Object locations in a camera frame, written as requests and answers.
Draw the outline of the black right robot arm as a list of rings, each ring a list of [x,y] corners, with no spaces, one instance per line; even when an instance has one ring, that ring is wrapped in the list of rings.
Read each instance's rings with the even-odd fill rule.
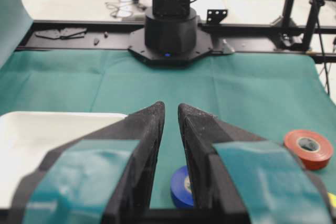
[[[144,27],[130,33],[129,52],[144,63],[185,65],[213,49],[211,36],[198,27],[191,0],[152,0]]]

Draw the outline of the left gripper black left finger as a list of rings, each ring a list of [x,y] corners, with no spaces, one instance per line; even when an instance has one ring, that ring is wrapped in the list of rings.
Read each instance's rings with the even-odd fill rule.
[[[12,223],[120,223],[150,205],[165,106],[50,149],[19,183]]]

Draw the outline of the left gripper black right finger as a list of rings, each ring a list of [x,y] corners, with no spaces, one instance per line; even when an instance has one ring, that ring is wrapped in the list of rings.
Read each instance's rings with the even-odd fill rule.
[[[333,223],[322,180],[288,148],[182,103],[194,205],[217,223]]]

